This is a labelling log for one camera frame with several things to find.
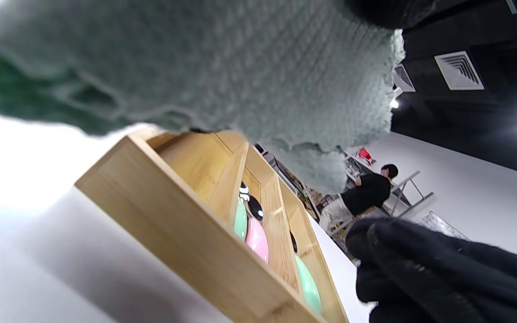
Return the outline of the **person's left hand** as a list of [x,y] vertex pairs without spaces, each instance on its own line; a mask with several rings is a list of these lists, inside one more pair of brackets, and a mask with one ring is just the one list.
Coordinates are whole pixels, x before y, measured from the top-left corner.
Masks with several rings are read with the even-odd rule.
[[431,14],[438,0],[345,0],[348,9],[362,21],[389,30],[407,29]]

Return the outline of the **person's right hand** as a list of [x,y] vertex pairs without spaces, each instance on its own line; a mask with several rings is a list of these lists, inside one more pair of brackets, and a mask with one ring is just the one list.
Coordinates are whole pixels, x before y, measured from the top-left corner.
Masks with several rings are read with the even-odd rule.
[[517,254],[403,219],[353,224],[356,294],[371,323],[517,323]]

